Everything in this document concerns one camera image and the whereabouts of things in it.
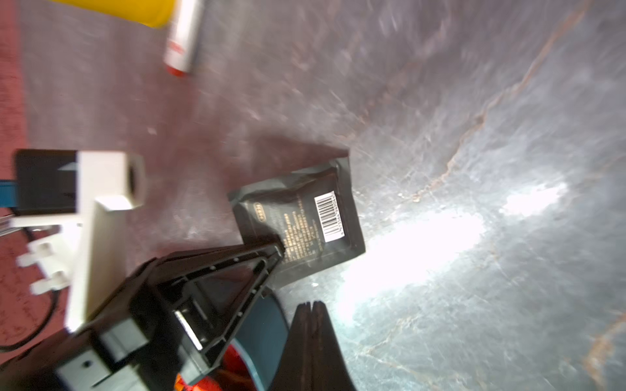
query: gray marble countertop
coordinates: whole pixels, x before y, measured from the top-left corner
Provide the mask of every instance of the gray marble countertop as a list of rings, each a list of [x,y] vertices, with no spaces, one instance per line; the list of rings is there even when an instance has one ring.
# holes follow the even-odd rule
[[[623,389],[625,2],[208,0],[183,79],[164,29],[19,4],[32,145],[146,159],[129,267],[349,150],[367,253],[278,294],[360,391]]]

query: dark packet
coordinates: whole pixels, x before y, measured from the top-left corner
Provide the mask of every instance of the dark packet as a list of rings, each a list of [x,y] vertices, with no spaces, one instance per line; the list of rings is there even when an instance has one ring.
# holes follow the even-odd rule
[[[348,158],[244,186],[228,199],[244,243],[280,238],[285,245],[272,288],[365,252]]]

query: logo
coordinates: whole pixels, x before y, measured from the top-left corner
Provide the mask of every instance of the logo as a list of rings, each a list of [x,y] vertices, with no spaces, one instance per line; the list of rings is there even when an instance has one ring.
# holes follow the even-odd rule
[[[267,218],[265,217],[265,210],[263,210],[263,205],[258,202],[254,203],[254,212],[257,214],[257,218],[261,223],[265,223]]]
[[[177,43],[176,43],[176,42],[174,42],[174,41],[170,41],[170,42],[168,42],[167,46],[169,46],[169,47],[170,47],[170,49],[174,50],[176,53],[183,54],[183,53],[185,52],[185,50],[183,49],[183,47],[182,47],[182,46],[180,46],[179,44],[177,44]]]

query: barcode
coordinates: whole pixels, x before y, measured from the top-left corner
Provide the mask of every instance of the barcode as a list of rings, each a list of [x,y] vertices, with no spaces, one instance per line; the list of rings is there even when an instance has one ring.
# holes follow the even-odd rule
[[[317,207],[317,216],[319,216],[319,221],[322,223],[324,241],[328,243],[329,241],[343,238],[346,234],[344,233],[344,225],[337,207],[335,192],[331,191],[314,199]]]

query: red cap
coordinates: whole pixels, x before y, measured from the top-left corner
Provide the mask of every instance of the red cap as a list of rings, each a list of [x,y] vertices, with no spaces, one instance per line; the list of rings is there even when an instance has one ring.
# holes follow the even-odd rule
[[[166,65],[165,67],[167,68],[167,71],[169,73],[171,73],[174,76],[178,76],[179,78],[181,78],[182,76],[186,75],[186,73],[181,71],[180,69],[173,68],[173,67],[171,67],[169,65]]]

